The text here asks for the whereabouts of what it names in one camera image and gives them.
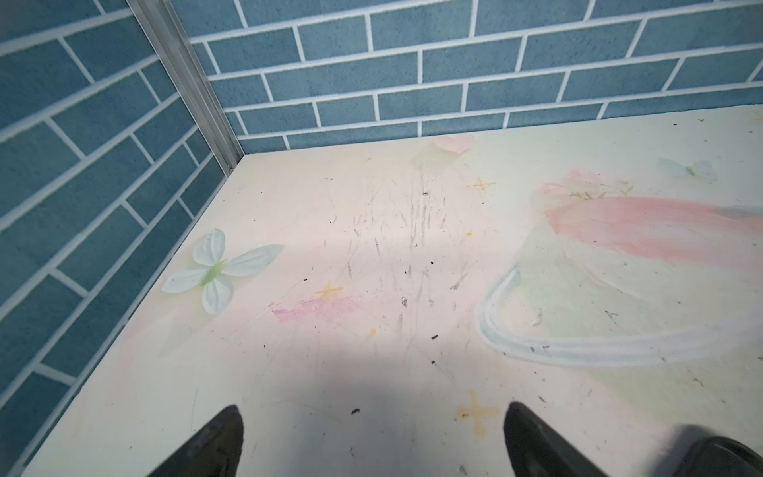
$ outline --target blue brick wall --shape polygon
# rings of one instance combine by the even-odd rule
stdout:
[[[247,153],[763,102],[763,0],[172,3]]]
[[[29,462],[224,177],[124,0],[9,1],[0,476]]]

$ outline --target white butterfly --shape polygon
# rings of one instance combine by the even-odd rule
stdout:
[[[209,314],[220,314],[233,300],[233,282],[228,276],[250,276],[263,271],[283,250],[282,245],[267,245],[223,260],[225,233],[213,229],[193,249],[196,264],[180,269],[167,279],[162,287],[166,293],[181,293],[195,286],[203,286],[201,303]]]
[[[698,161],[694,163],[693,166],[684,166],[674,160],[661,158],[657,161],[657,168],[667,177],[676,179],[681,177],[705,178],[710,181],[718,179],[718,176],[713,170],[713,164],[711,164],[709,160]]]

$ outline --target pink heart shape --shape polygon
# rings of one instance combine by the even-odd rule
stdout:
[[[451,153],[463,154],[468,151],[475,142],[475,137],[471,134],[459,134],[458,136],[440,136],[436,137],[434,143],[440,149]]]

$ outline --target butterfly decoration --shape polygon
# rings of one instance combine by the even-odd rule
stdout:
[[[459,134],[458,136],[436,137],[434,143],[440,149],[450,153],[463,154],[472,148],[475,137],[471,134]]]
[[[231,276],[251,276],[263,271],[283,250],[282,245],[266,245],[234,259],[225,260],[225,233],[212,229],[193,249],[196,263],[173,273],[165,282],[165,293],[182,293],[203,286],[201,303],[209,314],[220,314],[233,300]]]
[[[660,159],[657,161],[657,168],[667,177],[672,177],[674,179],[696,177],[698,179],[707,179],[711,182],[718,179],[718,176],[713,170],[713,164],[708,160],[698,161],[694,163],[693,166],[684,166],[674,160]]]

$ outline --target yellow cross mark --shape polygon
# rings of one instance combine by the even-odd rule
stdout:
[[[329,282],[328,285],[326,285],[326,288],[323,290],[320,290],[319,292],[315,292],[315,295],[320,295],[320,297],[324,300],[330,300],[331,295],[337,292],[341,292],[343,290],[342,287],[339,288],[331,288],[331,282]]]
[[[475,420],[475,435],[477,437],[484,437],[488,430],[485,429],[482,418],[497,416],[498,408],[480,408],[479,404],[477,404],[477,393],[474,392],[474,389],[469,391],[469,395],[472,397],[472,408],[468,409],[466,406],[459,406],[459,419],[473,418]]]
[[[478,177],[477,180],[479,181],[478,184],[467,185],[466,187],[479,187],[484,194],[488,191],[489,186],[497,184],[497,182],[482,182],[482,177]]]

